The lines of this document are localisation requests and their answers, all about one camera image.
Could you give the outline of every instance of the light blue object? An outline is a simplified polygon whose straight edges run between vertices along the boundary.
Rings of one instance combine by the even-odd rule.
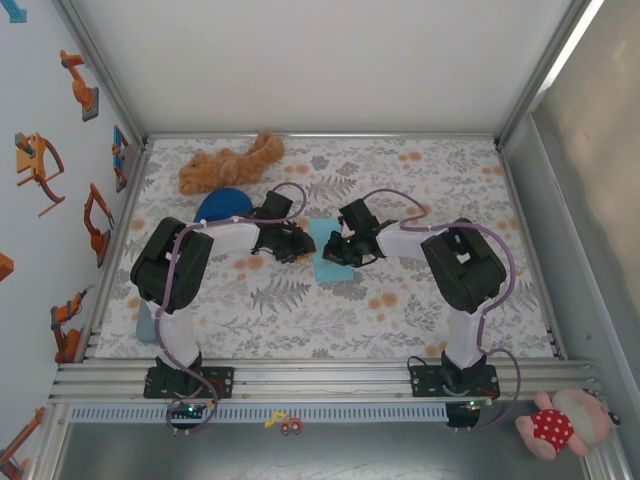
[[[138,322],[136,323],[136,337],[142,343],[156,343],[156,330],[153,315],[147,302],[142,300],[138,308]]]
[[[27,22],[27,11],[18,7],[15,0],[0,0],[0,3],[9,14],[9,23]]]
[[[338,265],[322,258],[324,246],[333,231],[342,231],[342,226],[337,218],[312,218],[309,222],[309,235],[316,244],[316,252],[313,254],[313,269],[316,272],[316,282],[318,283],[353,280],[353,268],[348,265]]]

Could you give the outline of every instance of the floral tablecloth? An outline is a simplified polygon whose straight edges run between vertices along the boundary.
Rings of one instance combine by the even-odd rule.
[[[147,239],[166,216],[192,221],[205,195],[178,193],[178,170],[199,150],[244,151],[249,138],[158,140],[103,321],[98,357],[154,357],[157,348],[135,337],[140,299],[129,272]],[[459,217],[495,229],[517,265],[513,295],[487,321],[485,346],[505,346],[517,356],[552,351],[538,305],[518,222],[503,171],[489,138],[400,140],[285,138],[285,157],[262,182],[239,187],[259,204],[279,182],[301,184],[309,203],[299,224],[337,216],[338,208],[379,187],[411,194],[431,211],[431,224]],[[282,192],[296,199],[295,189]],[[381,194],[368,204],[380,221],[401,219],[416,208]],[[506,265],[497,244],[494,251]],[[426,262],[391,258],[354,272],[348,282],[317,284],[310,258],[282,265],[262,253],[239,251],[211,258],[192,309],[205,357],[406,358],[438,356],[446,346],[449,307]]]

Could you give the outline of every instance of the white cable tray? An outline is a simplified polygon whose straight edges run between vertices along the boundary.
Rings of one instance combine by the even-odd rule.
[[[164,423],[168,405],[76,404],[71,423]],[[213,423],[264,423],[273,412],[285,412],[303,423],[447,422],[444,403],[286,403],[220,404]],[[175,416],[175,424],[198,419]]]

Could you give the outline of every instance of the white wall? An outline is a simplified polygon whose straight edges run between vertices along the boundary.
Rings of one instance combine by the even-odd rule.
[[[149,132],[497,133],[570,0],[75,0]]]
[[[49,394],[56,370],[51,307],[63,305],[90,283],[98,285],[102,271],[83,224],[89,182],[98,186],[116,222],[126,195],[126,189],[115,191],[111,143],[118,122],[107,99],[101,95],[97,118],[82,122],[71,75],[59,56],[60,49],[76,53],[76,47],[49,0],[19,4],[27,9],[26,24],[10,24],[0,11],[0,252],[15,262],[15,271],[0,282],[0,448]],[[79,68],[95,86],[89,70]],[[53,192],[66,199],[41,218],[48,198],[33,181],[16,185],[27,176],[16,173],[18,132],[39,132],[49,139],[66,170],[50,182]],[[45,165],[48,173],[55,171],[49,155]],[[92,218],[101,230],[107,228],[95,206]],[[89,317],[96,293],[97,288],[86,297],[75,326]]]

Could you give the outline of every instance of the cable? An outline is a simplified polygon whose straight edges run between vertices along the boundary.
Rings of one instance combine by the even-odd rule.
[[[201,229],[207,228],[207,227],[215,227],[215,226],[218,226],[218,225],[227,225],[227,224],[232,224],[232,223],[276,224],[276,223],[286,222],[288,220],[293,220],[294,218],[299,216],[304,211],[305,207],[307,206],[307,194],[306,194],[306,192],[304,191],[304,189],[300,185],[298,185],[297,183],[293,183],[293,182],[279,183],[278,185],[273,187],[272,190],[276,191],[276,190],[278,190],[278,189],[280,189],[280,188],[282,188],[284,186],[295,187],[302,193],[302,205],[292,215],[289,215],[287,217],[280,218],[280,219],[273,219],[273,220],[260,220],[260,219],[256,219],[256,218],[241,218],[241,217],[239,218],[239,217],[235,217],[235,218],[227,218],[227,219],[224,219],[224,220],[214,220],[214,221],[207,222],[207,223],[196,223],[196,224],[189,225],[189,226],[183,228],[180,231],[180,233],[178,234],[178,236],[176,237],[175,243],[173,245],[173,250],[171,251],[171,259],[169,260],[169,271],[167,272],[167,282],[166,282],[165,289],[164,289],[164,298],[162,300],[162,305],[160,306],[160,308],[158,308],[158,310],[155,313],[154,330],[155,330],[155,333],[156,333],[156,338],[158,340],[158,345],[160,346],[160,349],[165,354],[167,359],[171,363],[173,363],[176,367],[178,367],[180,370],[182,370],[186,374],[190,375],[192,378],[195,378],[196,380],[198,380],[202,385],[204,385],[211,392],[211,396],[213,397],[213,402],[209,401],[206,404],[206,406],[211,409],[209,411],[209,415],[200,424],[198,424],[195,427],[190,428],[188,430],[184,430],[185,435],[188,435],[190,432],[192,432],[192,433],[197,432],[198,430],[204,428],[211,421],[211,419],[214,417],[214,415],[216,414],[216,412],[218,410],[218,401],[219,401],[219,399],[218,399],[218,394],[217,394],[215,388],[213,387],[213,385],[211,385],[211,383],[206,378],[204,378],[202,375],[194,372],[193,370],[189,369],[188,366],[183,365],[182,363],[180,363],[173,356],[173,354],[167,348],[167,345],[164,343],[164,340],[162,339],[162,334],[160,332],[160,317],[162,316],[162,314],[166,311],[167,307],[169,306],[169,297],[171,295],[171,287],[173,286],[173,275],[175,273],[176,263],[177,263],[178,255],[179,255],[179,252],[180,252],[180,244],[182,243],[182,240],[187,235],[187,233],[195,231],[195,230],[201,230]],[[169,409],[167,411],[166,416],[165,416],[165,422],[166,422],[167,426],[174,431],[174,434],[177,434],[178,430],[171,423],[171,415],[173,413],[175,413],[177,410],[180,410],[180,408],[181,408],[180,406],[176,406],[175,408]]]
[[[442,224],[442,225],[436,225],[435,227],[410,227],[410,226],[407,226],[408,222],[416,221],[416,220],[422,220],[422,219],[426,218],[427,215],[428,215],[428,212],[426,211],[426,209],[416,199],[414,199],[410,195],[407,195],[406,193],[399,192],[399,191],[394,190],[392,188],[379,188],[377,190],[373,190],[372,192],[369,192],[364,197],[362,197],[362,199],[364,200],[364,199],[369,198],[370,196],[372,196],[372,195],[374,195],[376,193],[380,193],[380,192],[387,192],[387,193],[393,193],[395,195],[399,195],[399,196],[405,198],[406,200],[409,200],[411,203],[413,203],[414,205],[418,206],[420,208],[420,210],[422,210],[423,213],[420,214],[420,215],[416,215],[416,216],[405,218],[404,220],[401,220],[400,221],[400,229],[401,230],[404,230],[404,231],[407,231],[407,232],[439,232],[441,230],[447,230],[449,228],[471,228],[473,230],[478,230],[479,232],[482,232],[482,233],[484,233],[486,235],[489,235],[491,238],[493,238],[498,243],[498,245],[500,245],[500,247],[504,251],[505,255],[507,256],[507,261],[509,262],[509,285],[507,286],[507,290],[504,292],[504,294],[498,300],[493,302],[491,305],[485,307],[485,309],[482,311],[482,314],[480,315],[480,322],[478,324],[478,333],[477,333],[477,336],[476,336],[476,345],[477,345],[478,350],[480,351],[480,353],[482,353],[483,355],[486,355],[487,357],[495,355],[496,353],[504,353],[511,359],[511,361],[513,362],[513,366],[514,366],[514,368],[516,370],[516,391],[513,394],[513,398],[511,400],[511,403],[509,404],[507,409],[502,413],[502,415],[500,415],[495,420],[487,423],[486,425],[481,425],[480,427],[474,427],[474,428],[470,429],[469,433],[481,432],[481,431],[493,428],[493,427],[499,425],[500,423],[502,423],[504,420],[506,420],[507,416],[513,411],[513,409],[516,406],[516,401],[518,400],[518,397],[520,396],[520,390],[521,390],[521,387],[522,387],[522,373],[520,371],[520,364],[518,363],[518,360],[516,359],[515,355],[513,355],[509,350],[507,350],[505,348],[494,348],[494,349],[492,349],[492,350],[487,352],[482,346],[482,337],[484,335],[484,327],[485,327],[485,323],[486,323],[485,316],[491,310],[494,310],[494,309],[498,308],[500,305],[502,305],[507,300],[509,295],[511,295],[511,293],[513,292],[513,289],[515,287],[515,284],[516,284],[516,262],[515,262],[515,259],[513,258],[513,253],[511,253],[511,249],[509,249],[509,246],[504,242],[504,240],[502,240],[502,238],[497,233],[495,233],[493,230],[490,230],[487,227],[484,227],[482,225],[478,225],[476,223],[454,222],[454,223],[446,223],[446,224]]]

